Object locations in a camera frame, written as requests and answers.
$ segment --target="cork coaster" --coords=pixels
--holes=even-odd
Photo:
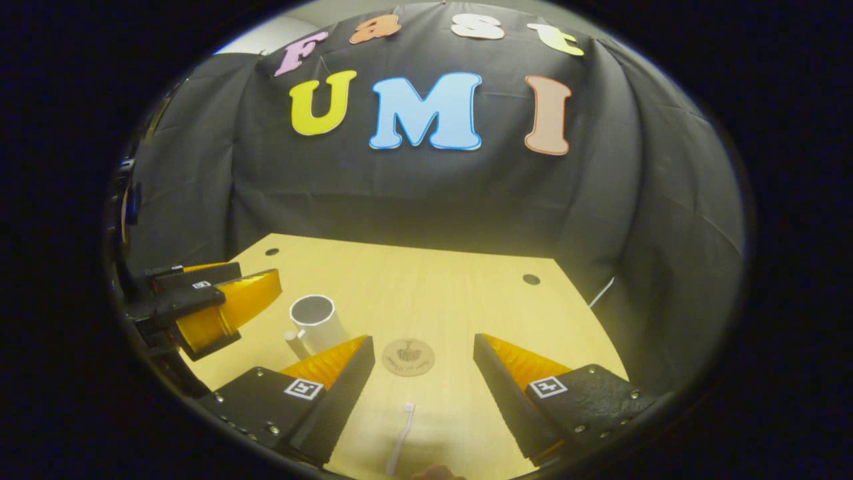
[[[416,377],[427,373],[435,363],[432,348],[414,338],[401,338],[388,343],[382,352],[382,365],[400,377]]]

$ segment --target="white mug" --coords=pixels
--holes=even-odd
[[[325,295],[307,295],[295,301],[290,306],[290,319],[299,330],[297,337],[313,354],[348,340],[334,302]]]

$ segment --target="wooden table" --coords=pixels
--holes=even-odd
[[[268,249],[279,249],[268,256]],[[385,464],[416,404],[397,477],[434,463],[468,480],[533,471],[472,360],[476,333],[515,343],[570,368],[597,363],[628,379],[616,349],[559,266],[544,258],[389,247],[271,234],[237,255],[244,275],[278,268],[281,296],[241,328],[242,339],[190,368],[218,389],[253,366],[281,370],[298,359],[283,334],[301,296],[332,298],[351,337],[374,337],[376,365],[325,468],[386,478]],[[531,285],[522,277],[536,275]],[[402,337],[429,344],[434,367],[399,377],[381,363]]]

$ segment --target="letter m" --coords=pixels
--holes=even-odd
[[[482,141],[474,132],[474,88],[482,79],[474,73],[447,73],[421,100],[421,96],[405,78],[384,79],[374,85],[379,95],[379,113],[376,134],[369,144],[374,149],[395,149],[403,142],[397,134],[397,120],[409,138],[420,145],[432,119],[438,117],[438,126],[429,137],[437,149],[474,150]]]

